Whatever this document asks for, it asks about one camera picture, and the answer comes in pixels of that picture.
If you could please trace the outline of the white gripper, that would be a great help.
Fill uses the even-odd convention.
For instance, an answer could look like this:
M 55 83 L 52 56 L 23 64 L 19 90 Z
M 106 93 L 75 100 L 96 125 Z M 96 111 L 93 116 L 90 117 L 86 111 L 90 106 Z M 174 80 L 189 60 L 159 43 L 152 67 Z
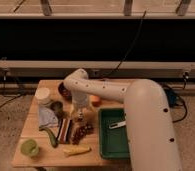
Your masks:
M 91 112 L 94 112 L 95 109 L 94 107 L 92 106 L 91 103 L 88 103 L 86 106 L 79 106 L 78 104 L 75 104 L 75 103 L 72 103 L 71 104 L 71 108 L 70 108 L 70 114 L 69 116 L 75 121 L 75 122 L 78 122 L 77 119 L 78 119 L 78 114 L 79 113 L 83 113 L 83 110 L 86 109 L 86 110 L 89 110 Z

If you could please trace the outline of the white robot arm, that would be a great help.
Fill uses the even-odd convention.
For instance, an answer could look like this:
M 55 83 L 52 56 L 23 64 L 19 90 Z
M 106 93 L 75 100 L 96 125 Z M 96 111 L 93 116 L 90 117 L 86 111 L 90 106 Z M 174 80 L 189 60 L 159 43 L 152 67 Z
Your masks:
M 73 105 L 96 95 L 124 104 L 130 161 L 134 171 L 183 171 L 175 130 L 163 88 L 150 79 L 131 83 L 90 80 L 78 69 L 64 80 Z

